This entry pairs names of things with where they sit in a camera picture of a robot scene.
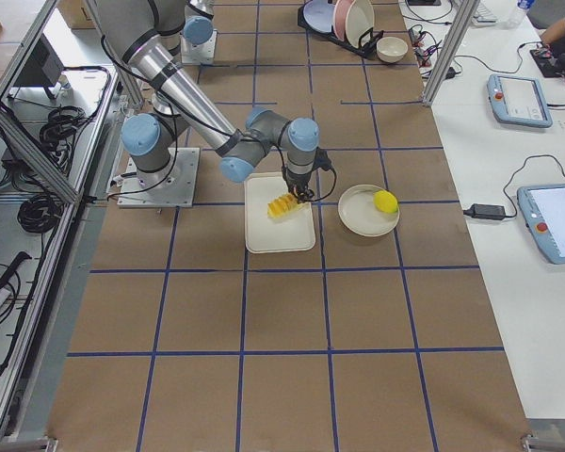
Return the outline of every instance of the robotic arm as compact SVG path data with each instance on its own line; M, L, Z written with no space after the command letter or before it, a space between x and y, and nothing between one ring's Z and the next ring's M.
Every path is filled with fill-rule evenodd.
M168 147L176 131L195 129L222 158L220 169L234 182L244 181L273 146L287 151L283 178L300 202L314 193L311 173L330 161L318 148L319 130L311 119L288 120L254 108L246 132L235 128L186 74L180 63L180 33L192 43L205 42L213 27L213 0L97 0L100 26L121 60L139 71L155 89L154 113L128 120L121 139L143 176L158 182L167 174Z

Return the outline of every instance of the black power adapter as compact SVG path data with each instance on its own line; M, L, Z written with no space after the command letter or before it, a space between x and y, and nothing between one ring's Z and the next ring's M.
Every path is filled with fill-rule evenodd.
M467 217L480 218L480 219L493 219L501 221L507 218L507 213L502 205L493 204L473 204L462 213Z

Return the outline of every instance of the black bracket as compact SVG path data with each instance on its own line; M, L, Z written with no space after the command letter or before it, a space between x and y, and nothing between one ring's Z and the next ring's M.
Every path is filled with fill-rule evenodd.
M301 28L305 28L309 32L314 33L315 35L320 36L325 40L329 40L330 42L337 44L340 47L343 47L344 49L349 50L349 52L353 52L354 54L357 54L362 58L370 58L372 54L377 50L377 42L383 37L383 30L375 32L372 27L368 28L358 39L358 42L361 44L360 47L354 47L346 40L339 40L332 30L329 33L322 33L311 28L303 15L304 8L305 5L298 10L298 25Z

